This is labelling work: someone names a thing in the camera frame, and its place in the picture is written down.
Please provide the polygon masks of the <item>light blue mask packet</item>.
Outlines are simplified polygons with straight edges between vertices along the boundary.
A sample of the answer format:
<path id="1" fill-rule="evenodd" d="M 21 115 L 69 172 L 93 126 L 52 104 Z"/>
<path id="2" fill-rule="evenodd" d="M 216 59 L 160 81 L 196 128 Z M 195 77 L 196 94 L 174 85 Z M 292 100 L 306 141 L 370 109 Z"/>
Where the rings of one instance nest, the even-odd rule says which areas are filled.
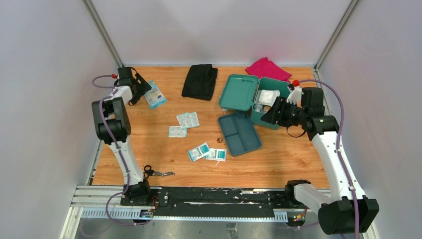
<path id="1" fill-rule="evenodd" d="M 155 81 L 149 81 L 148 84 L 151 86 L 151 90 L 147 91 L 144 97 L 150 108 L 155 109 L 166 103 L 167 99 L 162 94 Z"/>

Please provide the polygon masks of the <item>white gauze pad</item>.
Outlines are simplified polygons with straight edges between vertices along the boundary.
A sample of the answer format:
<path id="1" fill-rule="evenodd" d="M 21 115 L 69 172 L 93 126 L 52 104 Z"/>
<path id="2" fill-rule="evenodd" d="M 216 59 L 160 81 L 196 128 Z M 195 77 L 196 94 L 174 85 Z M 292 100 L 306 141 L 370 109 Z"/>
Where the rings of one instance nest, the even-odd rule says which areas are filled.
<path id="1" fill-rule="evenodd" d="M 278 90 L 258 90 L 254 102 L 255 104 L 271 107 L 280 94 Z"/>

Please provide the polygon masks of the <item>teal medicine box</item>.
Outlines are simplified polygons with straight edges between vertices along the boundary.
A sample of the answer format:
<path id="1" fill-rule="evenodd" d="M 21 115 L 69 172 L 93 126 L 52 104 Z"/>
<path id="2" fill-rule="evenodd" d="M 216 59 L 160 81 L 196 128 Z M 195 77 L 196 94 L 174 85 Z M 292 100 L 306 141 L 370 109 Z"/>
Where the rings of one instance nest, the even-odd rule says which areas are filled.
<path id="1" fill-rule="evenodd" d="M 261 120 L 264 115 L 253 109 L 255 99 L 260 95 L 261 90 L 279 91 L 280 96 L 287 98 L 290 91 L 288 82 L 250 75 L 229 75 L 223 92 L 219 99 L 219 106 L 223 109 L 250 112 L 250 119 L 253 124 L 278 130 L 280 127 L 277 124 L 266 123 Z"/>

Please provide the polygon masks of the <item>white bottle green label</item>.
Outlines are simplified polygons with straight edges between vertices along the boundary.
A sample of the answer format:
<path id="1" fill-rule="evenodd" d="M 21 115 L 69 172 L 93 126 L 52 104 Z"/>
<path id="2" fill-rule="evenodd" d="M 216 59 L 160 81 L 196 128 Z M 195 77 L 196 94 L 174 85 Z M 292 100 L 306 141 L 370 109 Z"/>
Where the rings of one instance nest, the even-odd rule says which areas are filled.
<path id="1" fill-rule="evenodd" d="M 255 105 L 253 106 L 253 109 L 254 109 L 256 112 L 260 112 L 260 113 L 262 113 L 262 112 L 263 112 L 263 108 L 264 108 L 264 106 L 263 106 L 263 105 L 261 105 L 261 104 L 255 104 Z"/>

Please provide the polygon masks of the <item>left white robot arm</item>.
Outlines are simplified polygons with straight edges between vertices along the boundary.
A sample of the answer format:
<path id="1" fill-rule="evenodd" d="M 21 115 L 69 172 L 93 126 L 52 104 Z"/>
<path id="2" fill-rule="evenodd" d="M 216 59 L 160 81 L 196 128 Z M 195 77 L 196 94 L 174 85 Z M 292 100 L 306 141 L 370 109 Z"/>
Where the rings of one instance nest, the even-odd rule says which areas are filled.
<path id="1" fill-rule="evenodd" d="M 153 197 L 131 146 L 131 124 L 126 105 L 135 105 L 152 87 L 133 67 L 120 67 L 111 78 L 115 79 L 110 87 L 111 93 L 91 104 L 96 135 L 112 150 L 122 170 L 121 205 L 146 206 Z"/>

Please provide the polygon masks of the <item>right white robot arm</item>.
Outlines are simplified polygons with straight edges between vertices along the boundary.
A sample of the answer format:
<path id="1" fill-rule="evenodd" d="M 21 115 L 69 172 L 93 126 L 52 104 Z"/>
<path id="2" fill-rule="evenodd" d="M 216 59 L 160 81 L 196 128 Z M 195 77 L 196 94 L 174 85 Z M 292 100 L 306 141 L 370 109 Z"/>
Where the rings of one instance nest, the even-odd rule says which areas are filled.
<path id="1" fill-rule="evenodd" d="M 289 128 L 300 126 L 316 148 L 329 182 L 330 195 L 317 190 L 305 179 L 290 180 L 284 201 L 296 208 L 304 205 L 318 216 L 327 235 L 359 236 L 368 231 L 380 208 L 367 197 L 350 167 L 343 149 L 339 121 L 325 114 L 323 90 L 290 86 L 287 98 L 277 97 L 261 120 Z"/>

